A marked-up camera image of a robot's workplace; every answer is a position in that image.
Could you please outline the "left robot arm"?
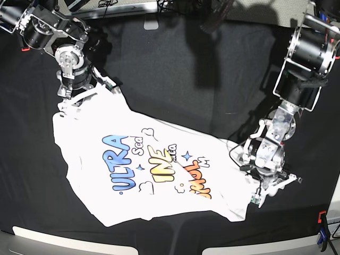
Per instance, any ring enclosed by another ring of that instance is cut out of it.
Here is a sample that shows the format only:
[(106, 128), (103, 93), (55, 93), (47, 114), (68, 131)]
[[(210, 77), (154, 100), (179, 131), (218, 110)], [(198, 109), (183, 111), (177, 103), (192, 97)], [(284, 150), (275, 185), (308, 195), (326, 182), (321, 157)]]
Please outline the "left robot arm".
[(314, 110), (339, 51), (339, 1), (309, 1), (309, 5), (314, 14), (305, 13), (295, 28), (273, 88), (280, 104), (259, 120), (239, 156), (240, 169), (258, 184), (252, 197), (256, 204), (299, 180), (284, 170), (284, 141), (295, 132), (295, 114)]

